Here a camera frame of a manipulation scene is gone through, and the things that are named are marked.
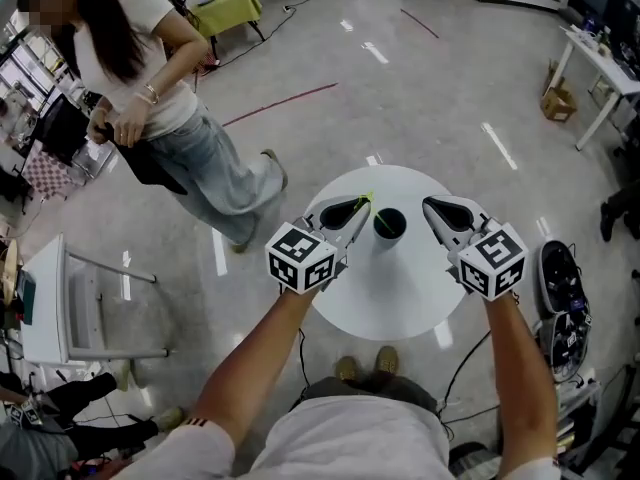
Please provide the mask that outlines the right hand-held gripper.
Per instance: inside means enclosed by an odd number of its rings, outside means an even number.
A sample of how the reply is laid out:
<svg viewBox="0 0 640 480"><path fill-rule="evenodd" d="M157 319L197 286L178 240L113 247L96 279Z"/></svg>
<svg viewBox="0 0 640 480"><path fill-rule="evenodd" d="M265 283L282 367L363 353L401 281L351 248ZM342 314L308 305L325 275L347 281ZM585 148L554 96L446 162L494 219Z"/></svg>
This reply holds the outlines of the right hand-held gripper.
<svg viewBox="0 0 640 480"><path fill-rule="evenodd" d="M422 211L467 291L494 301L521 282L529 250L511 224L454 195L425 197Z"/></svg>

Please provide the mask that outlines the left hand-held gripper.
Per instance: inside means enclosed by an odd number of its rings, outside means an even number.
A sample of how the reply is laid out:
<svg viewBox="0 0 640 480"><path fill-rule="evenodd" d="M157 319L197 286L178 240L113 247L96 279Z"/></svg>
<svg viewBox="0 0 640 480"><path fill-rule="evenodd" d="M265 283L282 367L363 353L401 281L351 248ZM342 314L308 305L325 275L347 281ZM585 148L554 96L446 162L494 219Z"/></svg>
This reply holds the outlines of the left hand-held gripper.
<svg viewBox="0 0 640 480"><path fill-rule="evenodd" d="M370 216L371 200L368 194L324 199L282 224L265 245L271 278L300 295L325 288L347 268L348 249Z"/></svg>

